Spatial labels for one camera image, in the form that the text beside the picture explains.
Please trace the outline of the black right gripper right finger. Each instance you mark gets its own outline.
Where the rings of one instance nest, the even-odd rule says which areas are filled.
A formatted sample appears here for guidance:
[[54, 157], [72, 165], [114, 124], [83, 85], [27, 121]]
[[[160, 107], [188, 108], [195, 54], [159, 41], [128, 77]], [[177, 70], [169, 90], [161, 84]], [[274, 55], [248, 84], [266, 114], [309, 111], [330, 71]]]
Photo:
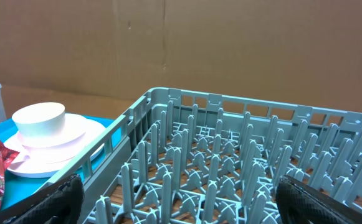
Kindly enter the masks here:
[[283, 224], [362, 224], [362, 213], [289, 175], [279, 178], [275, 201]]

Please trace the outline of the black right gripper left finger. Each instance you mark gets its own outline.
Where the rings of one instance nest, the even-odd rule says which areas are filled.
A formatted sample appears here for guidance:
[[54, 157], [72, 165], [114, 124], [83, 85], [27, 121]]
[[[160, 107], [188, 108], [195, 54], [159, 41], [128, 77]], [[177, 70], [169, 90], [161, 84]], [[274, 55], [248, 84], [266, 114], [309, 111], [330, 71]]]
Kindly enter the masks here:
[[80, 218], [84, 197], [81, 177], [72, 174], [0, 210], [0, 223], [76, 224]]

